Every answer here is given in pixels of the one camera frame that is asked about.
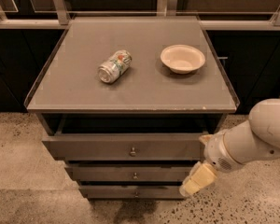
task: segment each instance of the floor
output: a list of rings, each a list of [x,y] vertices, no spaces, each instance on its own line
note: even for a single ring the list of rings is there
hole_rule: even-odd
[[[245,116],[228,116],[223,128]],[[34,115],[0,113],[0,223],[280,223],[280,160],[221,174],[185,201],[83,199]]]

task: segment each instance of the soda can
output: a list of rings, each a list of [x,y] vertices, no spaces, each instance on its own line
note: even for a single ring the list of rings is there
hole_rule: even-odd
[[[127,50],[115,52],[106,62],[99,66],[99,78],[104,83],[113,83],[130,67],[131,61],[132,56]]]

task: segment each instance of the drawer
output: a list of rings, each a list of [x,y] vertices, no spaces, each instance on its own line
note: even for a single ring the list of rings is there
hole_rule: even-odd
[[[89,182],[182,182],[190,166],[156,165],[67,165],[66,172],[75,181]]]
[[[184,199],[179,186],[80,186],[88,199]]]
[[[201,157],[201,133],[106,133],[47,136],[43,143],[56,160],[173,161]]]

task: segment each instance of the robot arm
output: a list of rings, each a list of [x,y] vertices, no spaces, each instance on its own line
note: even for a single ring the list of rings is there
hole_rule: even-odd
[[[232,129],[202,136],[201,141],[205,144],[205,162],[198,163],[184,180],[180,189],[184,196],[215,181],[217,171],[228,173],[250,161],[280,158],[280,99],[256,104],[247,121]]]

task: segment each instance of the white bowl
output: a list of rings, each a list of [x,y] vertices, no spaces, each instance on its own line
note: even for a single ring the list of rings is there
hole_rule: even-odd
[[[174,45],[161,52],[161,61],[173,72],[187,74],[201,68],[205,63],[205,57],[194,47]]]

